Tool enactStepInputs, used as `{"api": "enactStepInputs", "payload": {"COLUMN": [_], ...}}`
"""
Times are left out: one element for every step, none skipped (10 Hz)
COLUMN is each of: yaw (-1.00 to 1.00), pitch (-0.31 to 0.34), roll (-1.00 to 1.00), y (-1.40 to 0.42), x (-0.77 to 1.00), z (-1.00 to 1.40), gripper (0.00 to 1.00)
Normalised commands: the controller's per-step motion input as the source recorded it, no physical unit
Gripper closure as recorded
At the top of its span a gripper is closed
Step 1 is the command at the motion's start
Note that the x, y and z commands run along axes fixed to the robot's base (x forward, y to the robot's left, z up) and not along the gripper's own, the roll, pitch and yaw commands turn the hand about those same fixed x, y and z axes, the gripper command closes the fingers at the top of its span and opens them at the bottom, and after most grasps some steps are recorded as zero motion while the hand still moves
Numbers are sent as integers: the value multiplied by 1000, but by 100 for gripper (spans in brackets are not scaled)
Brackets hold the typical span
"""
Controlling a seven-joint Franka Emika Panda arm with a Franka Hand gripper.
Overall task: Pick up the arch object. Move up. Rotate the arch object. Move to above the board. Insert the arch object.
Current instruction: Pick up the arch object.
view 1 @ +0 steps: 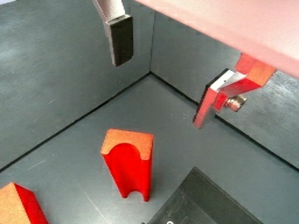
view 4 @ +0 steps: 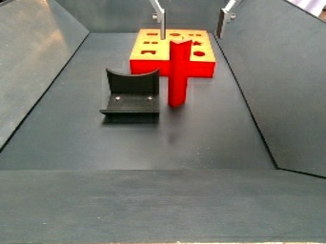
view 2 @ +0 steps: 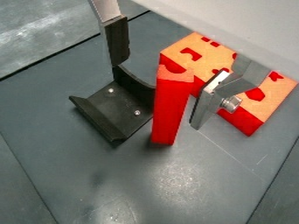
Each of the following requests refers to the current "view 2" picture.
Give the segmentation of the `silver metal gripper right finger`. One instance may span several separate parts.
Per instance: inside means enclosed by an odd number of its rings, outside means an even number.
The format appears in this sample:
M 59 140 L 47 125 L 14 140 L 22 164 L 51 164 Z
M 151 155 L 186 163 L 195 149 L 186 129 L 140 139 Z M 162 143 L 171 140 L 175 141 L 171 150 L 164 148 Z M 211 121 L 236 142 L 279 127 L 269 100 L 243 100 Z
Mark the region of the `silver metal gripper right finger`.
M 238 94 L 256 88 L 271 69 L 252 59 L 239 55 L 231 66 L 232 73 L 220 70 L 206 83 L 191 112 L 190 124 L 198 130 L 211 116 L 226 109 L 236 111 L 242 100 Z

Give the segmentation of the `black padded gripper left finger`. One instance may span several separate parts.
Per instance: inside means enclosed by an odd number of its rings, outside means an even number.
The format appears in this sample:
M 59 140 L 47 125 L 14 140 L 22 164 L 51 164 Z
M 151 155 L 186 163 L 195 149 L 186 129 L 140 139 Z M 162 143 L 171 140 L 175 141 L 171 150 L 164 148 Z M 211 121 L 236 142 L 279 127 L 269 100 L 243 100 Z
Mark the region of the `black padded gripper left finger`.
M 90 0 L 107 40 L 111 66 L 120 65 L 130 57 L 128 21 L 122 14 L 118 0 Z

